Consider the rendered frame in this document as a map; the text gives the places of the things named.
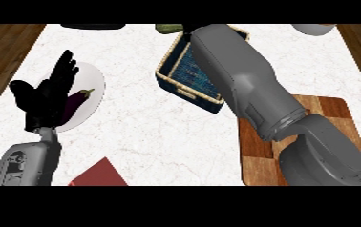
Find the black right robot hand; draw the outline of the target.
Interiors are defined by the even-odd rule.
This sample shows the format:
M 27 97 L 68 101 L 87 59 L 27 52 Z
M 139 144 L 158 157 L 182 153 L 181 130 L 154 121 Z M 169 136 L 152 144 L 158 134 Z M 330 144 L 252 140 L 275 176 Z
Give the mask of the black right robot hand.
M 184 24 L 184 33 L 191 34 L 198 28 L 206 27 L 206 24 Z

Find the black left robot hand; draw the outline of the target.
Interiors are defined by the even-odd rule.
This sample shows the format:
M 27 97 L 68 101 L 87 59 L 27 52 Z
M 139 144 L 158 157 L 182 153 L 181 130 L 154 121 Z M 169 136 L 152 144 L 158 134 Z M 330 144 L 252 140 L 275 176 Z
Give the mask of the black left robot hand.
M 50 77 L 41 81 L 37 88 L 22 80 L 10 82 L 16 106 L 25 111 L 27 132 L 34 133 L 41 127 L 55 129 L 59 125 L 77 72 L 74 54 L 65 50 Z

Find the green squash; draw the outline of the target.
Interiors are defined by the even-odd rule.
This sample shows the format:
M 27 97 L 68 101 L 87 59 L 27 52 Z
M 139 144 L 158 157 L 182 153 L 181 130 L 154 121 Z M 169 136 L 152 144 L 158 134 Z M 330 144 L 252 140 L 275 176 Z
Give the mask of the green squash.
M 157 24 L 155 30 L 161 34 L 170 34 L 181 32 L 184 30 L 184 26 L 181 24 Z

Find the blue basket with wicker rim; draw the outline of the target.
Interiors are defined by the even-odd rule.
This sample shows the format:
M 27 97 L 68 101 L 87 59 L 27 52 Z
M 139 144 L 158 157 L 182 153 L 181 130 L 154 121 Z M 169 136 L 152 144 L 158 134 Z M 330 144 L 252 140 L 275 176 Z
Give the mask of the blue basket with wicker rim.
M 225 100 L 200 69 L 194 57 L 191 43 L 179 33 L 155 69 L 160 87 L 185 99 L 203 110 L 216 114 Z

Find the wooden cutting board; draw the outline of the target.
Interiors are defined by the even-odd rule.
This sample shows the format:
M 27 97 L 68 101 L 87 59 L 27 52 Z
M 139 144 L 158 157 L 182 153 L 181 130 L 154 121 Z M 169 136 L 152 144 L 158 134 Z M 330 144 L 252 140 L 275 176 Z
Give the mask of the wooden cutting board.
M 340 129 L 361 151 L 361 136 L 352 121 L 346 102 L 339 97 L 300 95 L 293 96 L 306 109 L 306 114 L 321 114 Z M 238 119 L 241 180 L 246 185 L 286 186 L 280 169 L 280 152 L 296 140 L 287 137 L 281 142 L 263 141 L 250 122 Z

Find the purple eggplant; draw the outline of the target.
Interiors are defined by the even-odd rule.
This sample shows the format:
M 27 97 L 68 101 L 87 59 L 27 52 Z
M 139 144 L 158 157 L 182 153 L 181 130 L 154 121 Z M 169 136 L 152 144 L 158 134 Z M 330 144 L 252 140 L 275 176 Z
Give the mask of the purple eggplant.
M 59 125 L 65 125 L 68 121 L 71 120 L 77 109 L 80 108 L 81 104 L 86 102 L 86 100 L 90 97 L 90 93 L 93 92 L 93 89 L 90 90 L 80 90 L 77 93 L 74 93 L 67 100 L 65 105 L 65 111 L 62 114 L 62 120 L 59 122 Z

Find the white plate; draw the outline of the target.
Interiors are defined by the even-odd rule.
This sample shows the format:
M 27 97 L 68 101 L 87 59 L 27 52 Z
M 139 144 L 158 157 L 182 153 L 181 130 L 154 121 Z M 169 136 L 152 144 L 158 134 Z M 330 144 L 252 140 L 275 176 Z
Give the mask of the white plate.
M 70 94 L 89 90 L 89 98 L 76 110 L 76 114 L 70 121 L 56 128 L 56 132 L 62 133 L 77 127 L 92 116 L 102 103 L 105 95 L 105 77 L 101 70 L 89 63 L 78 62 L 78 73 L 71 87 Z

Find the dark flat object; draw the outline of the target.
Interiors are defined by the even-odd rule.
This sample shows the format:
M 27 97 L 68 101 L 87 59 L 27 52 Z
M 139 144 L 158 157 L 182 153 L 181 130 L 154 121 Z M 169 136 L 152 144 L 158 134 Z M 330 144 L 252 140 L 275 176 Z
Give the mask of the dark flat object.
M 126 27 L 126 24 L 61 24 L 64 28 L 77 30 L 120 30 Z

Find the red flat object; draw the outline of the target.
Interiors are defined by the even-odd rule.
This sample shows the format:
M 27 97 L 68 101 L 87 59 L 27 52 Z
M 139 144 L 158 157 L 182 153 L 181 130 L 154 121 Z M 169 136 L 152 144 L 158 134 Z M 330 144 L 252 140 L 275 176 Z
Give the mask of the red flat object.
M 126 186 L 127 183 L 115 171 L 108 159 L 101 161 L 70 182 L 71 186 Z

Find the grey bowl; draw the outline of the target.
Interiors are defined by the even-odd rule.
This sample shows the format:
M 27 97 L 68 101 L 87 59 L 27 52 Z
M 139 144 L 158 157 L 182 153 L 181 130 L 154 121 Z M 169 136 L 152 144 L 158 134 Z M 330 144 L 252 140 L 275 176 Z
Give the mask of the grey bowl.
M 293 24 L 292 26 L 297 31 L 311 36 L 323 36 L 336 27 L 334 24 Z

